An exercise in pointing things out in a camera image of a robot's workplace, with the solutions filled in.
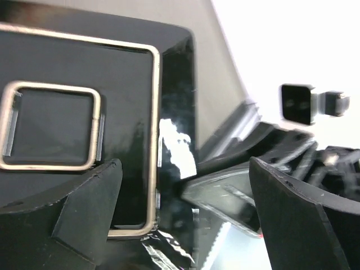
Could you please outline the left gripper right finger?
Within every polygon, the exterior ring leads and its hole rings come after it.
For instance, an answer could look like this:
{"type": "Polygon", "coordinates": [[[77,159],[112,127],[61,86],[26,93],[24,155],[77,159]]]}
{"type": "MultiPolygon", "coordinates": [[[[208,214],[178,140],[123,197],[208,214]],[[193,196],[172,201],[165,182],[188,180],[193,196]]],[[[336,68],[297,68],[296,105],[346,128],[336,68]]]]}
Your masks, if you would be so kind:
{"type": "Polygon", "coordinates": [[[249,177],[272,269],[359,269],[359,202],[257,157],[249,177]]]}

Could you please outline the black square plate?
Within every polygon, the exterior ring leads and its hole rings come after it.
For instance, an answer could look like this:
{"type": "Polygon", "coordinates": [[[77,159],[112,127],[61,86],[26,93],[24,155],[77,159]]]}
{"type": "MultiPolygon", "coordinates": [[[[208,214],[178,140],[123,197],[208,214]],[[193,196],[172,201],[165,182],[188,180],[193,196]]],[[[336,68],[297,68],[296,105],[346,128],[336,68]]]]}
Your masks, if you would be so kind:
{"type": "Polygon", "coordinates": [[[44,207],[110,161],[74,225],[135,238],[156,221],[159,190],[197,172],[195,51],[175,25],[46,4],[1,2],[1,211],[44,207]]]}

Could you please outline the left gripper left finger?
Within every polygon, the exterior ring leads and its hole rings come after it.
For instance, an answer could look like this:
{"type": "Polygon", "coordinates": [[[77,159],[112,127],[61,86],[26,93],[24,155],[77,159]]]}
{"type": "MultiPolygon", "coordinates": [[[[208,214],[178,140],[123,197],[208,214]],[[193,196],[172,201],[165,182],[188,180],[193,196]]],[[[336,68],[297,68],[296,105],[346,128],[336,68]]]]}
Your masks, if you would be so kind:
{"type": "Polygon", "coordinates": [[[1,207],[1,269],[95,269],[122,176],[121,161],[112,159],[1,207]]]}

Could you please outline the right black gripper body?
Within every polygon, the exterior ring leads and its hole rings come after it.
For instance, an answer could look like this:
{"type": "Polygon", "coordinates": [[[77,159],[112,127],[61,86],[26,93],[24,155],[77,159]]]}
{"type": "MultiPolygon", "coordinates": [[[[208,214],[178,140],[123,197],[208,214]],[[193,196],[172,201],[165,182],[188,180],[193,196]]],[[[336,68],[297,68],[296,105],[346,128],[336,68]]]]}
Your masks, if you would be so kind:
{"type": "Polygon", "coordinates": [[[261,122],[253,130],[253,156],[332,194],[359,201],[359,149],[318,149],[313,135],[261,122]]]}

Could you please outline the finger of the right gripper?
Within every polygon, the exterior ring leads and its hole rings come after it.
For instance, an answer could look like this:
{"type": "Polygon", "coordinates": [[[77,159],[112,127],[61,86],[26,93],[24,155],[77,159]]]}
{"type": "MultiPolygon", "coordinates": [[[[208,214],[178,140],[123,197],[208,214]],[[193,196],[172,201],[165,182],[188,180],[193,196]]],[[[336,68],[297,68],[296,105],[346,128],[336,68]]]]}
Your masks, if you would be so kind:
{"type": "Polygon", "coordinates": [[[237,146],[202,161],[200,172],[182,185],[181,198],[261,238],[249,180],[249,159],[261,153],[261,147],[237,146]]]}

